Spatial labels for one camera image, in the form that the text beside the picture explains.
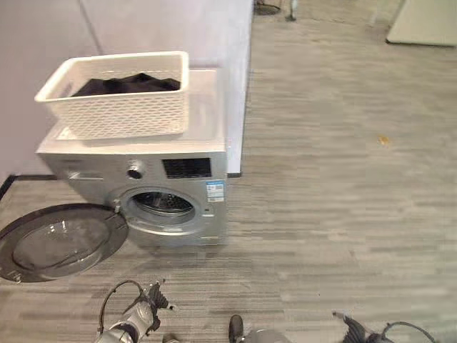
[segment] wall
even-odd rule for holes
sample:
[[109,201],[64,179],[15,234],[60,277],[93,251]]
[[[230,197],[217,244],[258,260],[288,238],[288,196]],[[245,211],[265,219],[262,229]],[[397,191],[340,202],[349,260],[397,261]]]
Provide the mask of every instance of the wall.
[[192,66],[221,66],[229,172],[240,172],[251,6],[244,0],[0,1],[0,183],[8,174],[49,173],[34,151],[55,119],[34,95],[62,61],[99,51],[178,49],[190,53]]
[[34,152],[55,119],[34,96],[62,61],[93,54],[77,1],[0,1],[0,184],[49,174]]
[[228,172],[239,173],[252,2],[83,0],[104,54],[184,50],[191,66],[220,66],[226,86]]

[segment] silver washing machine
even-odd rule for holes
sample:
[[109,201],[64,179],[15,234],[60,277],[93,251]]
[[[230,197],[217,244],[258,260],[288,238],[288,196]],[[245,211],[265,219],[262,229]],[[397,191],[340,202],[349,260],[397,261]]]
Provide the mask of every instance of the silver washing machine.
[[216,70],[190,73],[184,134],[81,141],[63,125],[37,153],[87,204],[38,210],[0,231],[0,276],[57,279],[134,242],[177,247],[224,243],[226,140]]

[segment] black cloth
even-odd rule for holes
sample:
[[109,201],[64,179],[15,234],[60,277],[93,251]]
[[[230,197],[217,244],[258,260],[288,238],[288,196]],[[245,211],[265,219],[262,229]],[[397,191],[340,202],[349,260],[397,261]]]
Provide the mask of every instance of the black cloth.
[[72,96],[88,96],[120,93],[140,93],[145,91],[177,91],[181,82],[175,79],[159,80],[144,73],[123,79],[90,79]]

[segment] baseboard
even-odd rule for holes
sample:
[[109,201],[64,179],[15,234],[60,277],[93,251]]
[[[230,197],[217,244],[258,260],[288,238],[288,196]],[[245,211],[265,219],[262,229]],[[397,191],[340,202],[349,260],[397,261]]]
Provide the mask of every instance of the baseboard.
[[0,187],[0,200],[4,197],[4,195],[8,192],[9,187],[13,184],[13,182],[17,179],[16,175],[10,175],[6,178],[5,182]]
[[234,179],[234,178],[236,178],[236,177],[241,177],[241,173],[228,173],[228,174],[227,174],[227,177],[228,177],[229,179]]
[[18,181],[50,181],[50,180],[57,180],[57,176],[56,175],[25,174],[25,175],[17,175],[16,180],[18,180]]
[[5,182],[0,187],[0,200],[8,192],[9,187],[15,181],[48,181],[48,180],[57,180],[55,175],[10,175],[6,178]]

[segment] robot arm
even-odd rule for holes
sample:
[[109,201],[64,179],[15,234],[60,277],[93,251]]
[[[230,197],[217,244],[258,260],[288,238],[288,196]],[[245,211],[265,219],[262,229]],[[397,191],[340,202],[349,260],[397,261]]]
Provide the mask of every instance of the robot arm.
[[[116,289],[125,283],[135,284],[140,295],[135,299],[123,317],[107,331],[104,331],[104,309],[109,297],[116,292]],[[168,300],[160,292],[160,284],[151,284],[147,293],[141,286],[133,281],[126,281],[117,284],[105,298],[100,311],[100,336],[95,343],[138,343],[141,338],[149,332],[156,331],[160,327],[160,319],[157,317],[158,309],[173,309]]]

